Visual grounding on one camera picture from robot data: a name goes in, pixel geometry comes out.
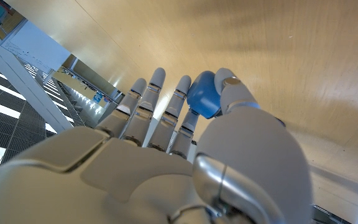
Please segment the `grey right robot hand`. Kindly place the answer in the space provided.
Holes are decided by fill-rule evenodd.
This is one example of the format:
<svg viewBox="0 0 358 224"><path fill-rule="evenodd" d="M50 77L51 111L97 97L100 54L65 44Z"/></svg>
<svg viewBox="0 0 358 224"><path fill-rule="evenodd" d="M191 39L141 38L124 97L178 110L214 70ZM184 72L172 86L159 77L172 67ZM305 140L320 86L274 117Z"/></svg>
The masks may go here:
<svg viewBox="0 0 358 224"><path fill-rule="evenodd" d="M162 68L95 128L0 166L0 223L308 223L305 155L229 69L183 77L145 141Z"/></svg>

